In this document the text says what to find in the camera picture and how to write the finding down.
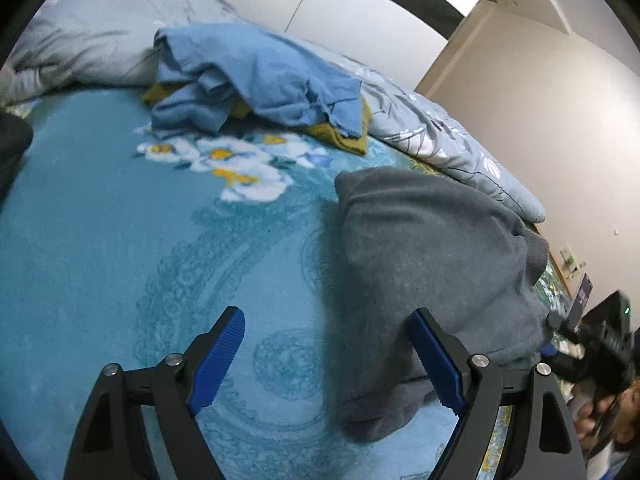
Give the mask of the person's right hand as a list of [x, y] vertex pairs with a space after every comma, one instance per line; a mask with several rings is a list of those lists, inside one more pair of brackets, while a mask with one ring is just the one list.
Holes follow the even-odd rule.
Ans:
[[618, 396], [606, 396], [597, 404], [588, 401], [574, 422], [582, 449], [591, 452], [605, 437], [610, 437], [616, 451], [638, 448], [639, 408], [638, 379]]

